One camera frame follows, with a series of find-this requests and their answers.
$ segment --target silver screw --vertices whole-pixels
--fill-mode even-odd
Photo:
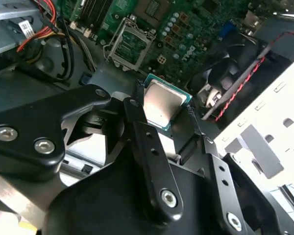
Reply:
[[[17,138],[18,132],[7,126],[0,127],[0,141],[13,141]]]
[[[164,203],[166,203],[168,207],[171,207],[171,208],[176,207],[177,200],[173,192],[169,190],[163,190],[161,192],[161,199],[162,201],[164,201]]]
[[[238,232],[242,231],[242,224],[238,217],[232,213],[228,213],[226,215],[227,221],[230,223],[230,225]]]
[[[136,16],[134,16],[134,15],[130,15],[129,18],[131,21],[136,21]]]
[[[214,142],[208,137],[208,136],[205,136],[206,140],[210,143],[210,144],[213,144]]]
[[[101,97],[105,97],[106,96],[106,92],[104,92],[101,89],[96,89],[96,94],[101,96]]]
[[[42,154],[50,154],[55,150],[55,146],[53,142],[43,139],[35,142],[35,150]]]
[[[138,102],[134,99],[131,99],[129,102],[131,102],[132,105],[138,107]]]

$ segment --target red and black wire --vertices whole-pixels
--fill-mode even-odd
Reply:
[[[274,40],[271,41],[271,46],[278,41],[279,39],[281,39],[283,36],[285,35],[293,35],[294,36],[294,32],[284,32],[282,34],[280,34],[277,38],[275,38]],[[255,67],[251,70],[251,72],[248,74],[247,78],[240,84],[240,86],[237,88],[237,90],[232,94],[232,96],[230,97],[230,99],[226,102],[225,106],[222,108],[222,110],[219,112],[218,116],[215,118],[215,122],[219,121],[220,118],[223,116],[224,112],[227,110],[227,108],[229,107],[229,105],[232,103],[232,101],[235,99],[236,95],[238,94],[238,92],[240,92],[243,88],[243,86],[250,80],[250,78],[255,74],[255,72],[259,69],[259,67],[261,66],[261,64],[265,61],[265,56],[262,57],[259,62],[255,65]]]

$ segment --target motherboard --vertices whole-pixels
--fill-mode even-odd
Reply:
[[[253,33],[249,0],[68,0],[65,17],[123,71],[153,73],[183,87],[226,24]],[[243,24],[251,14],[249,25]]]

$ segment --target label sticker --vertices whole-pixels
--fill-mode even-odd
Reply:
[[[26,38],[34,36],[35,32],[32,26],[30,25],[29,21],[22,21],[19,23],[19,26]]]

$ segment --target yellow wire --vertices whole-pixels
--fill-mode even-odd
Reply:
[[[27,60],[27,63],[32,64],[34,62],[36,62],[36,60],[40,57],[41,53],[43,53],[43,50],[41,50],[38,55],[35,56],[35,58],[31,59],[31,60]]]
[[[46,37],[49,37],[49,36],[54,35],[54,34],[55,34],[54,32],[51,32],[51,33],[49,33],[49,34],[47,34],[47,35],[44,35],[44,36],[39,37],[39,39],[46,38]],[[64,33],[57,33],[57,35],[63,35],[63,36],[65,36]],[[76,41],[75,41],[74,38],[72,38],[71,36],[70,36],[70,40],[71,40],[75,45],[77,45]]]

